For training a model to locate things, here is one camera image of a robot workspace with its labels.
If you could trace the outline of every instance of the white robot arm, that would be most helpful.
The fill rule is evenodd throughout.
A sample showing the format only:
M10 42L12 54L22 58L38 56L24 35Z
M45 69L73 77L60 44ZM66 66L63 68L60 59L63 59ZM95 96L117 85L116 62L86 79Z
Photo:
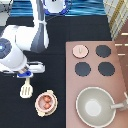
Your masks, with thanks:
M49 44L42 0L30 1L33 8L34 27L9 25L0 37L0 63L10 71L17 72L20 77L30 77L33 73L41 72L41 68L44 72L44 66L40 62L39 66L30 66L22 51L40 53Z

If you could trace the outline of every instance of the spatula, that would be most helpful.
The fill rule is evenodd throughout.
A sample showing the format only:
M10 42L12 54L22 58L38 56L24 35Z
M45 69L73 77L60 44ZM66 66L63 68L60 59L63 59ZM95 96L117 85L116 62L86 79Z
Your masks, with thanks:
M30 78L26 78L25 84L21 87L20 96L30 98L33 93L33 87L30 85Z

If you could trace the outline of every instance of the bowl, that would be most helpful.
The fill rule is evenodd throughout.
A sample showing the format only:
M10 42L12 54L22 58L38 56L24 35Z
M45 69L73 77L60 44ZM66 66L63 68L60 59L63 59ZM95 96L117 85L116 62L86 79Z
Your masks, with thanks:
M84 123L101 128L114 120L116 109L111 109L112 104L114 100L107 91L99 87L88 87L79 93L76 110Z
M48 102L50 107L47 109L44 107L45 104L47 104L47 102L44 100L45 96L47 96L51 99ZM37 110L39 116L47 116L47 115L52 114L56 110L57 104L58 104L57 98L53 94L53 91L47 90L47 92L44 92L38 96L38 98L36 99L36 102L35 102L35 107L36 107L36 110Z

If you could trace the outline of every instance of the pink stovetop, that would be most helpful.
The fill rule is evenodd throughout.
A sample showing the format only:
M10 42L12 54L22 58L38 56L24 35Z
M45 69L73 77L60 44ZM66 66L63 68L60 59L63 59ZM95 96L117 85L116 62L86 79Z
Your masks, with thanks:
M72 53L76 45L86 46L89 54L82 59L76 58ZM98 45L107 45L111 48L111 55L106 58L99 57L95 52ZM99 73L98 65L103 61L114 65L114 75L103 76ZM87 62L90 65L91 72L88 76L81 77L75 73L75 65L78 62ZM91 128L82 122L75 107L76 98L80 91L91 86L100 87L108 91L115 103L125 99L124 92L126 87L114 41L76 41L66 43L66 128ZM128 111L117 111L114 121L106 128L128 128Z

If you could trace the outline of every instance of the burner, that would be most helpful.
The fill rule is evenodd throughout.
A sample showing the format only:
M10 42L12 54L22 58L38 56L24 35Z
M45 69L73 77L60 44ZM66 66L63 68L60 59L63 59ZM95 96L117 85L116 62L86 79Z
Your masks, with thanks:
M106 45L99 45L96 48L96 54L100 57L108 57L111 54L111 49Z
M87 76L91 71L89 64L86 62L79 62L75 66L75 72L79 76Z
M98 70L103 76L112 76L115 72L114 66L109 62L100 63Z

